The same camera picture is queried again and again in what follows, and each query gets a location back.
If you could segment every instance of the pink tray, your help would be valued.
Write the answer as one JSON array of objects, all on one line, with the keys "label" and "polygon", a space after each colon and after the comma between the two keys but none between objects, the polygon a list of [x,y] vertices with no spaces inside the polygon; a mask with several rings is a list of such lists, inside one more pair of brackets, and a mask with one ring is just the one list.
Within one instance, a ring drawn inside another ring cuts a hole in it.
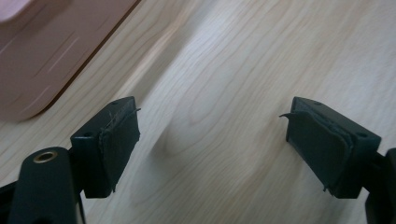
[{"label": "pink tray", "polygon": [[0,119],[49,105],[137,2],[0,1]]}]

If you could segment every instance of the wood grain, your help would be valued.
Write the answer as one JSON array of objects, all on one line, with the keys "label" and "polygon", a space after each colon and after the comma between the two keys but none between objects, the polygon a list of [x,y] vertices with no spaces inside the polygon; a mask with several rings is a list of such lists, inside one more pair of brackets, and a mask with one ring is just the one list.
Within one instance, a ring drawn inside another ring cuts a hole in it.
[{"label": "wood grain", "polygon": [[109,101],[134,95],[141,140],[89,223],[365,223],[285,141],[295,95],[396,146],[396,2],[142,1],[45,113],[0,123],[0,184]]}]

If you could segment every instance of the clamp jaw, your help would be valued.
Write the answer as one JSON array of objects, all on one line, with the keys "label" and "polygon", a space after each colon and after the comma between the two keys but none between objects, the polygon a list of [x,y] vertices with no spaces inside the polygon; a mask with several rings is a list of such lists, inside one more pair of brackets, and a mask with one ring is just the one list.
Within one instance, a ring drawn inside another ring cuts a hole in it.
[{"label": "clamp jaw", "polygon": [[71,136],[72,148],[27,157],[19,180],[0,188],[1,223],[85,223],[80,193],[105,198],[139,140],[134,97],[108,104]]},{"label": "clamp jaw", "polygon": [[315,175],[339,199],[366,201],[369,224],[396,223],[396,148],[384,157],[377,153],[381,137],[328,106],[294,97],[286,141]]}]

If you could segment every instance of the wooden table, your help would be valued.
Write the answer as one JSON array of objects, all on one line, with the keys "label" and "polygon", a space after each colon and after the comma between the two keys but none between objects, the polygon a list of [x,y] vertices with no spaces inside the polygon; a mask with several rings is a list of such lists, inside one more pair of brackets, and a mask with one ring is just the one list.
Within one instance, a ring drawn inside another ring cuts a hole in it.
[{"label": "wooden table", "polygon": [[365,223],[367,192],[322,192],[278,115],[311,98],[395,147],[396,2],[142,1],[49,110],[0,123],[0,184],[129,95],[141,139],[88,223]]}]

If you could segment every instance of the black plastic part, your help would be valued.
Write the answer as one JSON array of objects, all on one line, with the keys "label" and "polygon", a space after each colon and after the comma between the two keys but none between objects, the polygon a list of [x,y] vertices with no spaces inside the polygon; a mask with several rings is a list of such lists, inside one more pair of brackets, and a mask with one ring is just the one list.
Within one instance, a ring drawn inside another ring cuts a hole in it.
[{"label": "black plastic part", "polygon": [[11,209],[17,182],[12,182],[0,188],[0,223],[6,223]]},{"label": "black plastic part", "polygon": [[376,197],[369,194],[365,203],[367,223],[369,224],[389,224],[395,223],[392,204],[387,197]]},{"label": "black plastic part", "polygon": [[355,199],[381,138],[326,105],[294,97],[287,141],[337,198]]},{"label": "black plastic part", "polygon": [[393,213],[396,214],[396,148],[392,148],[385,156],[384,179],[389,192],[389,199],[394,205]]},{"label": "black plastic part", "polygon": [[81,223],[78,208],[66,149],[42,149],[24,160],[8,223]]},{"label": "black plastic part", "polygon": [[115,190],[139,140],[136,112],[134,97],[119,99],[72,135],[70,156],[87,198],[105,198]]}]

